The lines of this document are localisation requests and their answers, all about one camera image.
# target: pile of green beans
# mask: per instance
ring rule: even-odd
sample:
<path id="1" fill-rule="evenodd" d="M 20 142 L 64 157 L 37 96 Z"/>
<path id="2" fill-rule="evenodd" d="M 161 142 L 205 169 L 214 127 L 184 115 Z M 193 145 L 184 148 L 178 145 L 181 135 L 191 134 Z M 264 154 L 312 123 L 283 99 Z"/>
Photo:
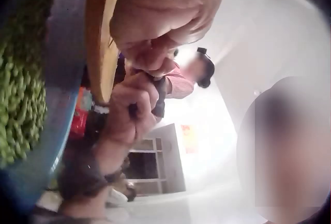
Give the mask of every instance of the pile of green beans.
<path id="1" fill-rule="evenodd" d="M 0 30 L 0 168 L 26 159 L 47 112 L 42 51 L 52 0 L 22 0 Z"/>

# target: wooden chopping board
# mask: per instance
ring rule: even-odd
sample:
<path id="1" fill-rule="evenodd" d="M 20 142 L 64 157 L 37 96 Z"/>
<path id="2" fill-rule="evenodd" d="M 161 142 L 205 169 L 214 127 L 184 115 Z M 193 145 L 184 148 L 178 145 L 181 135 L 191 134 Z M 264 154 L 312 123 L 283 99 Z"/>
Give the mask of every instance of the wooden chopping board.
<path id="1" fill-rule="evenodd" d="M 85 40 L 91 92 L 99 104 L 110 99 L 118 49 L 109 33 L 116 0 L 86 0 Z"/>

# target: pink striped shirt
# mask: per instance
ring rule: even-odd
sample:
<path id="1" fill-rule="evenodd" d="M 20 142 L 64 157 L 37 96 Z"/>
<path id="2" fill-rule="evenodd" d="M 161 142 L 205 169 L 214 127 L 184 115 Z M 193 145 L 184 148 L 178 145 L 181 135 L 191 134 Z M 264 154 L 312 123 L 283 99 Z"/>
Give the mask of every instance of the pink striped shirt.
<path id="1" fill-rule="evenodd" d="M 166 78 L 172 84 L 172 91 L 167 95 L 167 98 L 183 99 L 194 90 L 194 82 L 183 76 L 178 64 L 176 64 L 176 68 L 171 73 L 166 75 Z"/>

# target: hair bun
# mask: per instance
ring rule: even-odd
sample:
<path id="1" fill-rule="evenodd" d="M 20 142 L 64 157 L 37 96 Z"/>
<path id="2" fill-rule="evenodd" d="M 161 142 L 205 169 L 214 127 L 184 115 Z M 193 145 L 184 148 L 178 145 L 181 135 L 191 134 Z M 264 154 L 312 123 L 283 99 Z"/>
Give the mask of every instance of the hair bun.
<path id="1" fill-rule="evenodd" d="M 210 79 L 203 79 L 198 81 L 198 86 L 201 88 L 208 88 L 210 85 Z"/>

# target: elderly person's hand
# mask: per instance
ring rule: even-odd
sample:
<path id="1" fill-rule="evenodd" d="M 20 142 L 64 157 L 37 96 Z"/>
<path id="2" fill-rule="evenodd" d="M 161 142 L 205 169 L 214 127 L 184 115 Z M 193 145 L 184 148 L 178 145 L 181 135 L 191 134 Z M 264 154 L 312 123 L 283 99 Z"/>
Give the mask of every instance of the elderly person's hand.
<path id="1" fill-rule="evenodd" d="M 115 86 L 111 93 L 107 123 L 94 148 L 103 174 L 118 170 L 134 143 L 155 126 L 156 119 L 151 110 L 158 98 L 156 88 L 145 73 L 128 77 Z M 132 104 L 137 106 L 134 116 L 129 113 Z"/>
<path id="2" fill-rule="evenodd" d="M 111 36 L 135 68 L 161 76 L 175 68 L 174 48 L 201 39 L 210 29 L 220 2 L 117 0 Z"/>

